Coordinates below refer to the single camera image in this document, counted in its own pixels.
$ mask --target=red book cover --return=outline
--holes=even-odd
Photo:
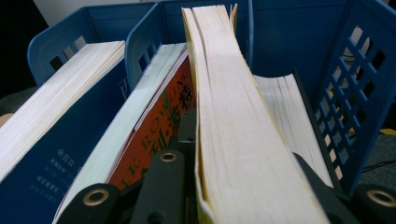
[[[196,107],[188,57],[158,98],[152,101],[131,132],[123,155],[108,180],[120,190],[146,175],[153,155],[167,149],[170,138],[178,136],[182,114]]]

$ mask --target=blue book cover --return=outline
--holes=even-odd
[[[21,159],[0,184],[0,223],[51,223],[78,171],[129,95],[126,80],[122,60]]]

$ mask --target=square hole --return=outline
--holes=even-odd
[[[343,112],[343,113],[342,113],[341,118],[340,118],[340,121],[341,121],[341,124],[342,124],[343,126],[346,126],[346,125],[347,125],[348,117],[347,117],[347,113],[346,113],[346,112]]]
[[[152,59],[152,56],[154,55],[154,46],[151,44],[148,46],[148,58]]]
[[[144,72],[146,67],[148,66],[148,63],[146,62],[146,57],[144,54],[139,59],[139,65],[140,65],[140,68],[142,69],[142,72]]]
[[[329,84],[329,87],[327,88],[327,93],[329,95],[329,98],[332,99],[332,97],[334,96],[334,86],[332,85],[332,83]]]
[[[341,134],[339,132],[336,132],[335,135],[332,136],[332,140],[334,141],[335,145],[338,146],[343,138],[341,137]]]
[[[158,51],[158,49],[161,46],[161,37],[157,36],[157,38],[154,40],[154,51]]]
[[[315,113],[315,118],[317,119],[317,121],[320,119],[320,117],[321,117],[321,113],[320,113],[320,110],[318,109],[317,110],[317,113]]]
[[[330,139],[330,136],[328,134],[326,134],[326,136],[324,137],[324,142],[326,143],[326,147],[328,147],[332,142],[332,139]]]
[[[371,46],[372,46],[372,41],[370,37],[366,37],[363,45],[361,46],[361,50],[360,50],[361,54],[367,56],[370,52]]]
[[[370,98],[371,94],[375,90],[375,86],[371,80],[368,80],[366,85],[364,85],[363,92],[367,98]]]
[[[355,29],[353,29],[353,32],[350,36],[350,40],[353,45],[357,46],[359,40],[361,39],[361,35],[363,34],[363,30],[359,27],[359,25],[355,26]]]
[[[341,171],[340,166],[337,166],[334,171],[335,174],[337,175],[338,180],[343,178],[343,172]]]
[[[348,133],[346,134],[346,140],[348,145],[351,147],[356,140],[356,132],[355,129],[352,127],[349,129]]]
[[[320,132],[321,132],[321,133],[324,133],[325,128],[326,128],[326,126],[324,125],[324,122],[322,121],[322,122],[319,124]]]
[[[363,68],[359,65],[359,66],[356,68],[356,71],[355,71],[353,77],[354,77],[354,79],[356,80],[356,82],[359,82],[363,76],[364,76],[364,70],[363,70]]]
[[[346,66],[346,70],[349,71],[352,64],[355,62],[355,56],[353,56],[352,52],[349,48],[345,48],[343,52],[343,56],[341,57],[344,65]]]
[[[61,61],[61,59],[58,57],[58,56],[56,56],[55,58],[53,58],[50,62],[49,62],[49,64],[52,66],[52,68],[55,70],[55,71],[58,71],[64,64],[62,63],[62,61]]]
[[[64,49],[64,55],[66,56],[67,59],[71,59],[75,55],[75,52],[69,46]]]
[[[330,108],[329,108],[329,104],[327,103],[326,98],[324,98],[324,97],[322,98],[322,100],[320,102],[320,106],[323,111],[324,117],[327,117],[327,115],[329,114]]]
[[[335,155],[335,152],[334,152],[333,148],[330,151],[329,155],[330,155],[330,159],[332,159],[332,162],[334,162],[337,159],[337,156]]]
[[[379,49],[372,60],[372,66],[375,68],[376,71],[379,70],[382,63],[385,61],[385,58],[385,54]]]
[[[341,83],[341,89],[347,89],[349,87],[349,82],[347,81],[347,78],[343,79],[343,82]]]
[[[75,40],[75,45],[77,49],[82,49],[85,45],[87,45],[87,42],[84,39],[84,36],[80,36],[78,39]]]
[[[341,68],[340,68],[339,66],[337,66],[337,67],[335,68],[334,73],[333,73],[333,77],[334,77],[334,80],[335,80],[335,81],[338,81],[338,79],[339,79],[340,76],[341,76],[341,73],[342,73]]]
[[[359,124],[359,126],[361,126],[363,124],[363,122],[366,120],[366,113],[364,112],[364,110],[359,109],[358,113],[356,113],[355,118]]]
[[[349,154],[347,153],[347,149],[343,147],[338,154],[340,156],[341,163],[345,164],[349,159]]]
[[[341,104],[340,100],[337,99],[337,100],[335,101],[335,103],[334,103],[335,112],[338,112],[338,111],[340,110],[341,107],[342,107],[342,104]]]
[[[329,127],[329,130],[330,131],[332,131],[332,129],[334,128],[334,126],[335,126],[335,121],[334,121],[334,118],[331,118],[330,120],[329,120],[329,122],[327,122],[327,126]]]

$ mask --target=book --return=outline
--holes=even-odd
[[[185,43],[161,45],[131,95],[78,173],[73,185],[57,210],[54,218],[55,222],[59,219],[66,206],[70,204],[81,190],[92,184],[107,183],[111,176],[118,174],[118,172],[114,173],[118,164],[122,164],[124,161],[134,162],[133,158],[127,158],[122,155],[129,153],[127,146],[131,142],[130,140],[134,133],[139,134],[141,131],[146,130],[146,122],[143,120],[145,120],[145,117],[151,118],[149,111],[156,107],[150,102],[155,101],[154,99],[162,99],[157,92],[165,90],[168,83],[173,83],[173,77],[183,78],[184,73],[182,77],[177,74],[180,74],[178,71],[180,66],[183,66],[180,69],[185,69],[184,61],[187,60],[187,53]],[[157,143],[162,144],[162,148],[164,148],[166,141],[161,139]],[[146,167],[148,166],[142,162],[142,170]]]
[[[321,180],[333,188],[329,170],[321,154],[294,74],[254,78],[274,115],[276,124],[286,138],[289,149],[303,157]]]
[[[197,91],[200,223],[327,223],[224,6],[182,8]]]
[[[84,46],[0,129],[1,223],[53,220],[129,94],[124,46]]]
[[[121,159],[107,181],[123,190],[144,178],[152,157],[178,136],[181,116],[196,107],[190,62],[184,54],[134,126]]]

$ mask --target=plastic crate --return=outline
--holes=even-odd
[[[125,40],[153,3],[82,7],[35,36],[27,60],[41,86],[85,44]]]
[[[128,34],[125,68],[132,90],[161,44],[185,41],[182,7],[235,3],[236,38],[252,73],[279,77],[298,71],[334,185],[351,194],[396,94],[396,14],[381,0],[165,1],[84,7],[43,34],[53,38],[31,44],[29,64],[39,84],[54,72],[44,63],[53,56],[62,59],[59,54],[80,36],[100,42]],[[130,20],[120,20],[125,12]],[[58,46],[64,39],[63,26],[69,23],[72,35],[67,31]],[[372,46],[364,52],[367,38]],[[325,145],[326,138],[331,142]]]

